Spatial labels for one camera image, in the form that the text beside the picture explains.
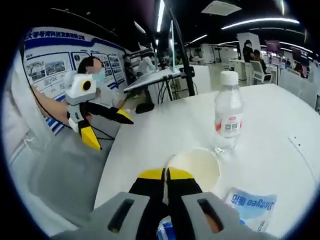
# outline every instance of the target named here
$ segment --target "white bottle cap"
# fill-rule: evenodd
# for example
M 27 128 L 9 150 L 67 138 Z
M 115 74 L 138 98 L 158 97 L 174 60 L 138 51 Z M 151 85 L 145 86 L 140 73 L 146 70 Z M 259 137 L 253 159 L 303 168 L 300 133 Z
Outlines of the white bottle cap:
M 220 82 L 222 85 L 238 85 L 239 75 L 236 71 L 222 71 L 220 73 Z

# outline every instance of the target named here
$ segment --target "bottle label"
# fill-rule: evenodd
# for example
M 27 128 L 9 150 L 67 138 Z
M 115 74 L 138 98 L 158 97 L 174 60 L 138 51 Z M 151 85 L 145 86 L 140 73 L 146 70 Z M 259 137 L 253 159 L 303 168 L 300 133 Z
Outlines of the bottle label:
M 216 121 L 215 130 L 224 138 L 237 136 L 242 128 L 243 114 L 223 117 Z

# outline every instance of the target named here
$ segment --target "black base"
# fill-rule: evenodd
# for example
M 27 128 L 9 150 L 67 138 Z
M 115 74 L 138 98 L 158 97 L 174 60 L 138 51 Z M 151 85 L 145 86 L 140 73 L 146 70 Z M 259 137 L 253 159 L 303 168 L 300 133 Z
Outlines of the black base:
M 152 111 L 154 108 L 155 108 L 155 105 L 153 103 L 144 102 L 144 103 L 139 104 L 136 107 L 135 112 L 137 114 L 143 114 L 143 113 L 147 113 L 147 112 Z

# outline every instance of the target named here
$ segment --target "ceiling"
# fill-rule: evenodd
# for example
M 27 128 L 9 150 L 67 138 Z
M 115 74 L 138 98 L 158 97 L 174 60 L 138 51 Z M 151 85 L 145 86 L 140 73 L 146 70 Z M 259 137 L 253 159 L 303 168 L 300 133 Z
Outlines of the ceiling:
M 207 37 L 190 44 L 190 47 L 197 47 L 203 43 L 219 44 L 236 41 L 237 33 L 243 32 L 252 32 L 259 35 L 262 45 L 265 45 L 265 40 L 280 40 L 311 50 L 318 46 L 312 41 L 309 34 L 305 38 L 305 28 L 302 24 L 269 21 L 249 23 L 221 30 L 224 26 L 256 18 L 283 17 L 298 19 L 293 14 L 297 12 L 293 11 L 296 10 L 296 7 L 292 11 L 288 8 L 291 3 L 287 4 L 283 16 L 274 0 L 224 0 L 233 1 L 242 10 L 228 16 L 220 16 L 201 13 L 212 0 L 169 1 L 181 29 L 184 43 L 208 34 Z M 30 26 L 72 29 L 108 40 L 130 51 L 136 51 L 139 49 L 138 42 L 143 42 L 145 38 L 135 27 L 134 21 L 136 21 L 147 32 L 149 41 L 152 39 L 150 36 L 154 34 L 159 39 L 159 48 L 165 50 L 168 48 L 170 18 L 168 13 L 164 11 L 161 32 L 157 33 L 159 5 L 160 0 L 99 1 L 96 5 L 84 0 L 81 6 L 85 7 L 64 6 L 30 11 L 30 15 L 33 16 L 30 18 L 32 19 Z

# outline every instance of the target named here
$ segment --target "air vent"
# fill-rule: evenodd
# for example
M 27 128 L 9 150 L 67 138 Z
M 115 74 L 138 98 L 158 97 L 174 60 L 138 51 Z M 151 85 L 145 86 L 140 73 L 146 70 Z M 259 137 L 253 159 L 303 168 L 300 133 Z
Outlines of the air vent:
M 213 1 L 202 11 L 202 13 L 228 16 L 229 14 L 232 14 L 239 10 L 241 10 L 240 7 L 232 5 L 225 1 Z

